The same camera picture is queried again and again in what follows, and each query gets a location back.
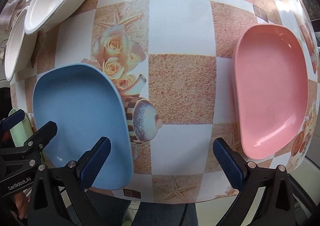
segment checkered tablecloth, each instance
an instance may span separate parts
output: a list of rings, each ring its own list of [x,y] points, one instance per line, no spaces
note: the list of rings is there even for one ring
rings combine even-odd
[[[86,0],[70,18],[39,32],[31,62],[11,82],[13,106],[35,126],[32,94],[39,77],[71,63],[92,64],[110,76],[124,102],[129,98],[128,119],[137,101],[130,97],[138,96],[154,106],[163,124],[144,144],[130,128],[134,175],[124,189],[93,190],[171,204],[237,194],[212,143],[223,137],[249,160],[238,135],[230,68],[236,42],[257,23],[286,26],[305,55],[305,120],[290,143],[255,160],[260,167],[283,164],[292,171],[310,144],[320,100],[316,38],[301,0]],[[140,85],[130,90],[137,79]]]

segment metal screw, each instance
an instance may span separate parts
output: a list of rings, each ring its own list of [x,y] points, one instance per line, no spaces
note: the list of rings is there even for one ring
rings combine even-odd
[[[44,170],[44,169],[45,169],[45,165],[44,165],[44,164],[40,165],[38,169],[39,169],[40,171]]]
[[[248,166],[249,166],[250,168],[255,168],[257,165],[256,165],[255,162],[248,162]]]
[[[76,162],[75,161],[70,161],[68,163],[68,167],[72,168],[72,167],[75,167],[76,166]]]
[[[284,172],[284,171],[285,171],[285,167],[284,167],[282,164],[279,165],[278,168],[279,168],[279,170],[280,170],[281,172]]]
[[[33,160],[33,159],[30,160],[30,162],[29,162],[29,165],[30,165],[30,166],[34,166],[35,164],[36,164],[35,160]]]

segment black cable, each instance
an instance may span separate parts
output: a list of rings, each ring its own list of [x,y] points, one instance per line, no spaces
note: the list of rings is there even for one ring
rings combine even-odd
[[[183,214],[181,217],[181,221],[179,223],[179,226],[182,226],[183,222],[184,222],[184,217],[186,217],[186,213],[187,213],[187,209],[188,209],[188,204],[185,205],[184,210],[183,210]]]

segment person's leg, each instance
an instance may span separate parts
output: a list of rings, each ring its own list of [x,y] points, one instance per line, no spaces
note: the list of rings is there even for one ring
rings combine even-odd
[[[131,226],[198,226],[196,205],[140,203]]]
[[[100,194],[90,190],[86,191],[86,195],[108,226],[122,225],[125,212],[127,211],[131,201]],[[81,226],[72,205],[70,205],[67,210],[73,223]]]

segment blue gripper pad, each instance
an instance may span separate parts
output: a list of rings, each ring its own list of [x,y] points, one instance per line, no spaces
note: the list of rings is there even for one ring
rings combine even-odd
[[[25,117],[25,113],[22,109],[19,109],[17,112],[8,116],[4,120],[1,121],[1,131],[9,131],[16,124],[21,122]]]
[[[217,138],[213,142],[213,153],[217,158],[223,172],[225,173],[232,188],[241,191],[244,187],[244,175],[241,169],[238,167],[231,154],[227,151],[220,138]]]
[[[111,142],[109,138],[101,137],[90,151],[85,152],[80,157],[76,174],[81,189],[88,189],[92,186],[110,151]]]

